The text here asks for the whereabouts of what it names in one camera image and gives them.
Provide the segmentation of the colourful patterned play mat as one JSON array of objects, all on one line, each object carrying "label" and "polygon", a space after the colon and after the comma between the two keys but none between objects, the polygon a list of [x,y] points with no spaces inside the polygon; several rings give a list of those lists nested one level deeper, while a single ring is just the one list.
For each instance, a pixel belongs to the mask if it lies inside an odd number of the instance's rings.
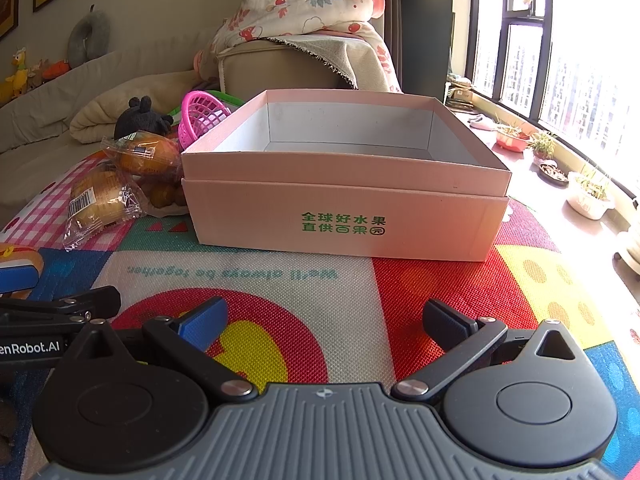
[{"label": "colourful patterned play mat", "polygon": [[610,226],[575,214],[524,162],[513,165],[510,203],[481,263],[204,246],[186,216],[129,221],[66,252],[70,187],[95,164],[89,157],[49,180],[2,222],[3,246],[26,246],[42,258],[34,298],[112,285],[122,295],[117,325],[134,327],[224,297],[229,325],[209,354],[256,385],[396,382],[439,356],[422,328],[430,298],[513,328],[555,318],[614,396],[618,425],[605,465],[620,478],[638,477],[639,285],[620,279]]}]

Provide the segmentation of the wrapped bread bun front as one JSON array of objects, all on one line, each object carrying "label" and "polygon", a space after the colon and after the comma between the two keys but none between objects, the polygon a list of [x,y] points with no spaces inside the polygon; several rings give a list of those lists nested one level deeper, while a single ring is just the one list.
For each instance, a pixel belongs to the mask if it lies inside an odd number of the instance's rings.
[{"label": "wrapped bread bun front", "polygon": [[137,183],[114,162],[99,162],[74,181],[67,205],[63,247],[81,248],[109,226],[144,215],[144,196]]}]

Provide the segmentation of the wrapped orange bread bun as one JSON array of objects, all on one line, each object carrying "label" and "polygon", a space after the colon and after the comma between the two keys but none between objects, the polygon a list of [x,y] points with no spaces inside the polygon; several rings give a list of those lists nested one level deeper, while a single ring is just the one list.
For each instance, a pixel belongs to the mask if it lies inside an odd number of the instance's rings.
[{"label": "wrapped orange bread bun", "polygon": [[106,156],[127,174],[168,179],[180,174],[180,146],[166,136],[139,130],[119,139],[103,139],[101,146]]}]

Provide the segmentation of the pink cardboard box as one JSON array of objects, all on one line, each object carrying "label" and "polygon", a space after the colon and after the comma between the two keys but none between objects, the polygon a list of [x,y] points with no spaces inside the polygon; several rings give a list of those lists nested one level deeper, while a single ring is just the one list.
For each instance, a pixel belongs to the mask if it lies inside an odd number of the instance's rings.
[{"label": "pink cardboard box", "polygon": [[182,186],[204,245],[482,261],[510,170],[439,100],[268,90],[191,144]]}]

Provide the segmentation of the dark round dish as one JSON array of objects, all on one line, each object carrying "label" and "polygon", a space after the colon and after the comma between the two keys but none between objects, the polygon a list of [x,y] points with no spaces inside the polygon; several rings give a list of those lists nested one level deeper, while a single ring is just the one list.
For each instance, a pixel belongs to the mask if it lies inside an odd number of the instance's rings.
[{"label": "dark round dish", "polygon": [[567,175],[564,174],[558,166],[553,164],[540,164],[538,166],[538,176],[558,188],[566,188],[570,183]]}]

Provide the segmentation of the white planter with succulents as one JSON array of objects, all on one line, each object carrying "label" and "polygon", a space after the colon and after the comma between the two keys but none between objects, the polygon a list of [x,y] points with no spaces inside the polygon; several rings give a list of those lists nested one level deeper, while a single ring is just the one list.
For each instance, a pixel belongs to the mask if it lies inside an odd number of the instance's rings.
[{"label": "white planter with succulents", "polygon": [[566,201],[581,216],[598,221],[615,208],[615,200],[608,194],[610,180],[602,174],[570,171],[567,177]]}]

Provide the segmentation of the yellow plush duck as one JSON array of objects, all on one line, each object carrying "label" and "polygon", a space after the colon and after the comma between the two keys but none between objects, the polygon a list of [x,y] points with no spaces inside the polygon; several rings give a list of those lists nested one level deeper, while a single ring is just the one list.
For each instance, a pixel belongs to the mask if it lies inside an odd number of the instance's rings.
[{"label": "yellow plush duck", "polygon": [[18,49],[12,58],[15,73],[1,81],[0,106],[5,106],[26,92],[28,69],[26,67],[26,49]]}]

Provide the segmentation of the red flower pot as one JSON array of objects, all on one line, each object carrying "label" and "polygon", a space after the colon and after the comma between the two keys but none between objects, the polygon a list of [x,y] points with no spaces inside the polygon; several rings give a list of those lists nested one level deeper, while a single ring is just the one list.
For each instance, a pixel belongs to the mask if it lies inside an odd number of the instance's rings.
[{"label": "red flower pot", "polygon": [[502,126],[496,132],[496,142],[500,148],[523,153],[529,147],[529,135],[519,128]]}]

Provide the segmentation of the black plush toy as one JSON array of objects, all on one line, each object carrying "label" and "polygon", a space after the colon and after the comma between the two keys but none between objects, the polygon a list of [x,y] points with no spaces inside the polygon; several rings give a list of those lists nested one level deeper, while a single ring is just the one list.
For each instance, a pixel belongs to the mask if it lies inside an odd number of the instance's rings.
[{"label": "black plush toy", "polygon": [[170,115],[163,115],[152,109],[152,99],[149,96],[134,96],[129,100],[128,108],[117,119],[114,139],[119,140],[138,131],[167,136],[173,122]]}]

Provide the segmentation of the small potted green plant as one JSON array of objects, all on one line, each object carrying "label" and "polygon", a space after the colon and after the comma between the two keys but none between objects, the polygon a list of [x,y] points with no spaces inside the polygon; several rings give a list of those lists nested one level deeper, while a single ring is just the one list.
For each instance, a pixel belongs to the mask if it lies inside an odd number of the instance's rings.
[{"label": "small potted green plant", "polygon": [[555,149],[554,135],[546,130],[533,134],[529,140],[529,147],[534,156],[534,163],[539,166],[546,160],[551,160]]}]

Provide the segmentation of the pink plastic basket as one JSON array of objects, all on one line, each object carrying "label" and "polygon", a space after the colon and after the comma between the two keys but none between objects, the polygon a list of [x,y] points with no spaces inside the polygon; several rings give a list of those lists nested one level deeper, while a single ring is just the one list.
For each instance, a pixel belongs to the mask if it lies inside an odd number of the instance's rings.
[{"label": "pink plastic basket", "polygon": [[181,147],[185,150],[230,115],[231,110],[216,96],[200,90],[188,92],[180,108],[178,140]]}]

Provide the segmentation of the grey neck pillow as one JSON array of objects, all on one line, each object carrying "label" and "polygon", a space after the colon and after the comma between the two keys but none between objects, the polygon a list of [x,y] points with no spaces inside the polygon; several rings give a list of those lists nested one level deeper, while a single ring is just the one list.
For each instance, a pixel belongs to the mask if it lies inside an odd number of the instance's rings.
[{"label": "grey neck pillow", "polygon": [[68,38],[67,61],[76,68],[106,55],[111,38],[111,21],[104,11],[91,9],[73,28]]}]

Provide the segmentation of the beige upholstered ottoman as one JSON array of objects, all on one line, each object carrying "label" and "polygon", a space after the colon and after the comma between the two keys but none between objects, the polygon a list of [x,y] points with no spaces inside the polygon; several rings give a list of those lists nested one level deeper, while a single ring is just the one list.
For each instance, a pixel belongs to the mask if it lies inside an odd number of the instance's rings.
[{"label": "beige upholstered ottoman", "polygon": [[243,101],[271,89],[351,89],[321,58],[288,44],[256,40],[221,53],[218,77],[224,93]]}]

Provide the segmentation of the floral folded quilt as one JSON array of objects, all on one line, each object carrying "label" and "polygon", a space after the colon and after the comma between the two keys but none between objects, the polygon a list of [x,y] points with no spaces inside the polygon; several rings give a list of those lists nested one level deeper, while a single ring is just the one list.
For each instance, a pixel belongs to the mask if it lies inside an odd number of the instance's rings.
[{"label": "floral folded quilt", "polygon": [[266,40],[318,58],[358,90],[399,93],[390,51],[371,24],[384,10],[385,0],[243,0],[193,67],[203,80],[216,78],[224,52]]}]

